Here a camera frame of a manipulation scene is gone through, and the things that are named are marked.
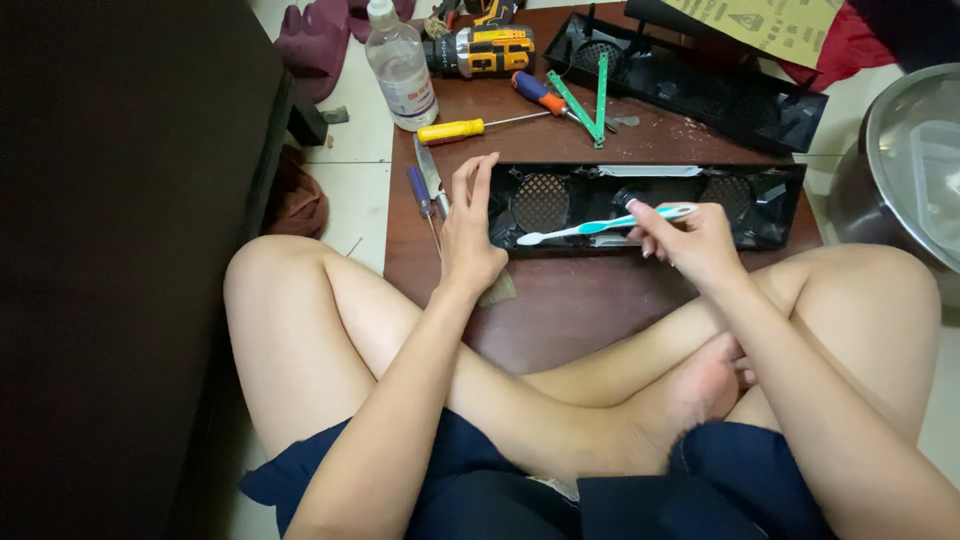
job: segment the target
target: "clear liquid bottle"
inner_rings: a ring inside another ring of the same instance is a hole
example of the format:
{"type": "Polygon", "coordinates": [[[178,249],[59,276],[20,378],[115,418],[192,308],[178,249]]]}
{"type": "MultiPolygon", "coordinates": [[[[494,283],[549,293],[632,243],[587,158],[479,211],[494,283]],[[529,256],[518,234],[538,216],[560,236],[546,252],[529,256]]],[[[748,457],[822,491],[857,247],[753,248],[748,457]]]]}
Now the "clear liquid bottle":
{"type": "Polygon", "coordinates": [[[372,27],[367,61],[394,122],[408,132],[429,126],[440,106],[426,68],[420,33],[400,22],[392,0],[371,0],[367,14],[372,27]]]}

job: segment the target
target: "brown table surface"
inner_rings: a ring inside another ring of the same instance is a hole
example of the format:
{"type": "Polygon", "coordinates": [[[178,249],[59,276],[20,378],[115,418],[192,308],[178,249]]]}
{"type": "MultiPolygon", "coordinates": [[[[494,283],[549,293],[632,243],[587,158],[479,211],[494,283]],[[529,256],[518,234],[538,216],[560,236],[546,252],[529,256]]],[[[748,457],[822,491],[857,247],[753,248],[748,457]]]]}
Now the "brown table surface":
{"type": "MultiPolygon", "coordinates": [[[[601,4],[596,16],[635,27],[636,21],[623,15],[623,7],[623,3],[601,4]]],[[[586,12],[587,6],[520,10],[515,23],[533,28],[542,51],[571,10],[586,12]]],[[[663,29],[654,28],[652,32],[671,38],[663,29]]],[[[545,80],[548,69],[539,59],[536,76],[545,80]]],[[[596,92],[569,87],[593,115],[596,92]]],[[[440,100],[438,122],[472,118],[492,122],[542,110],[516,94],[508,80],[434,79],[434,89],[440,100]]],[[[484,135],[434,147],[433,158],[444,182],[468,158],[494,151],[500,152],[501,162],[710,164],[792,160],[740,146],[681,115],[636,99],[608,97],[608,117],[627,115],[639,116],[640,125],[608,134],[602,150],[593,148],[587,131],[575,122],[546,117],[494,127],[484,135]]],[[[395,128],[384,277],[423,307],[440,279],[440,262],[406,176],[407,167],[416,164],[413,135],[395,128]]],[[[787,247],[776,252],[745,253],[742,258],[753,270],[822,244],[804,194],[787,247]]],[[[511,260],[507,270],[517,297],[476,309],[464,342],[513,373],[542,371],[598,351],[647,328],[697,296],[679,272],[639,255],[511,260]]]]}

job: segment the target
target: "navy shorts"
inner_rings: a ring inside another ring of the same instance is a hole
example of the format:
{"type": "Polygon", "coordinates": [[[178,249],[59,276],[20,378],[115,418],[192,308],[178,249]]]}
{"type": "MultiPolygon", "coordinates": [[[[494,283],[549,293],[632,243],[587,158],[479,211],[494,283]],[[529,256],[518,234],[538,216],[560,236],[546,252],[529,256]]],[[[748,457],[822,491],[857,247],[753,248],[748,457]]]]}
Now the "navy shorts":
{"type": "MultiPolygon", "coordinates": [[[[282,536],[349,420],[290,445],[240,480],[276,506],[282,536]]],[[[490,439],[444,409],[407,538],[835,538],[775,431],[720,422],[685,434],[663,476],[579,479],[579,501],[527,478],[490,439]]]]}

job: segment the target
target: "tile floor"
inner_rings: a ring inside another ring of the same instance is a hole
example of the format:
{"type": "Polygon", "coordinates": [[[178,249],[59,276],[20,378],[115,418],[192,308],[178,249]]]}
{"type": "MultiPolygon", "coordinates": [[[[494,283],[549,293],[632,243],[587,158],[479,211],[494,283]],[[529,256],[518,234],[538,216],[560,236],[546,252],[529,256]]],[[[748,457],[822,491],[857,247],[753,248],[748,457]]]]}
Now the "tile floor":
{"type": "MultiPolygon", "coordinates": [[[[249,0],[264,30],[271,39],[279,33],[284,0],[249,0]]],[[[529,0],[529,9],[573,5],[578,0],[529,0]]],[[[297,0],[302,8],[307,0],[297,0]]],[[[421,1],[414,17],[429,12],[430,3],[421,1]]],[[[785,77],[775,63],[764,65],[771,75],[785,77]]],[[[831,96],[809,154],[796,156],[808,164],[806,190],[824,234],[825,241],[836,242],[836,235],[825,212],[833,173],[840,160],[856,140],[860,119],[874,98],[902,75],[895,66],[865,70],[855,77],[836,83],[827,90],[831,96]]],[[[333,94],[319,104],[322,110],[347,106],[351,120],[330,127],[333,148],[317,148],[308,152],[308,170],[318,179],[330,198],[330,226],[324,240],[341,253],[351,249],[352,258],[382,274],[386,244],[388,186],[392,144],[392,121],[380,96],[372,72],[364,56],[363,45],[350,40],[347,61],[340,82],[333,94]]],[[[945,316],[943,344],[933,394],[930,398],[920,448],[957,485],[960,485],[960,430],[955,414],[960,409],[960,316],[949,311],[945,316]]],[[[211,472],[211,481],[220,485],[211,490],[211,497],[225,501],[218,504],[205,536],[236,539],[276,538],[274,513],[235,490],[235,482],[243,471],[263,461],[242,397],[233,387],[225,391],[223,414],[212,429],[221,440],[217,448],[234,456],[211,472]]]]}

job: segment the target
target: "toothbrush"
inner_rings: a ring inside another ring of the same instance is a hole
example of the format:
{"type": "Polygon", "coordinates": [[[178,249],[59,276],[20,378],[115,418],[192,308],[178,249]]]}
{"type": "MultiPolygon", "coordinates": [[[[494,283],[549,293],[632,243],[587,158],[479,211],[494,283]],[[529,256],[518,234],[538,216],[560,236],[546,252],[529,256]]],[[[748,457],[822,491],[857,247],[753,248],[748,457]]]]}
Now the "toothbrush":
{"type": "MultiPolygon", "coordinates": [[[[684,217],[685,215],[692,213],[696,209],[696,205],[684,205],[681,207],[657,209],[657,213],[663,216],[663,219],[677,219],[678,217],[684,217]]],[[[623,217],[609,219],[607,221],[589,221],[583,225],[578,225],[577,227],[571,227],[570,229],[564,229],[562,231],[556,231],[555,233],[525,234],[516,240],[516,244],[520,246],[536,246],[547,238],[560,238],[561,236],[573,236],[574,234],[596,234],[607,229],[635,226],[636,220],[634,217],[632,215],[625,215],[623,217]]]]}

